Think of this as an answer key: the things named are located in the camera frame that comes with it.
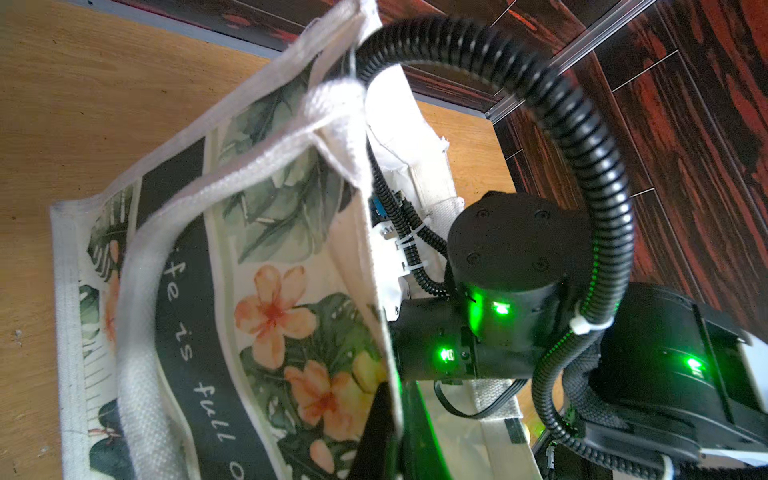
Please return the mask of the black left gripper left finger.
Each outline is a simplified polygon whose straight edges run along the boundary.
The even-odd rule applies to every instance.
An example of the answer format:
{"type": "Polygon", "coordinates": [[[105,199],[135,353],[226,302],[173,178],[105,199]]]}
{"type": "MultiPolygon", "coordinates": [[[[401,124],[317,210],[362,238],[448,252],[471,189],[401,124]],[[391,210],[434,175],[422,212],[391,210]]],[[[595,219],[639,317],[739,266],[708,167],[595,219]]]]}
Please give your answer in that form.
{"type": "Polygon", "coordinates": [[[392,480],[398,474],[400,440],[395,429],[391,389],[381,383],[347,476],[350,480],[392,480]]]}

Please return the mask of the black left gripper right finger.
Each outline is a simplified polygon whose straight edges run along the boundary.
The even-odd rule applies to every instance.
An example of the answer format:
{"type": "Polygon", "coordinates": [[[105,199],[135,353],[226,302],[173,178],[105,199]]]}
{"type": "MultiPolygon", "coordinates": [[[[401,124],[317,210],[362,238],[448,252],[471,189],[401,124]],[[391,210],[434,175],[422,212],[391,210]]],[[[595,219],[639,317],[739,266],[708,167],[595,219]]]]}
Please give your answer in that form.
{"type": "Polygon", "coordinates": [[[416,382],[408,382],[401,395],[404,434],[401,443],[401,473],[404,479],[450,480],[451,475],[416,382]]]}

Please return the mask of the white floral tote bag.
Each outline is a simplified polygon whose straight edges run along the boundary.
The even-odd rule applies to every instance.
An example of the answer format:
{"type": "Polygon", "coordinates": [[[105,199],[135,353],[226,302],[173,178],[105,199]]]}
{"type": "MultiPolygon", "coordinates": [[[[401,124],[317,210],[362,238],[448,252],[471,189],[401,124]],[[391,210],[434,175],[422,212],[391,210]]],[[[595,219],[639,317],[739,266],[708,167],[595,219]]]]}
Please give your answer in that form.
{"type": "MultiPolygon", "coordinates": [[[[103,193],[52,207],[65,478],[348,479],[388,382],[404,479],[367,151],[437,233],[464,202],[403,71],[350,72],[381,24],[336,4],[103,193]]],[[[516,402],[462,420],[418,386],[451,479],[538,476],[516,402]]]]}

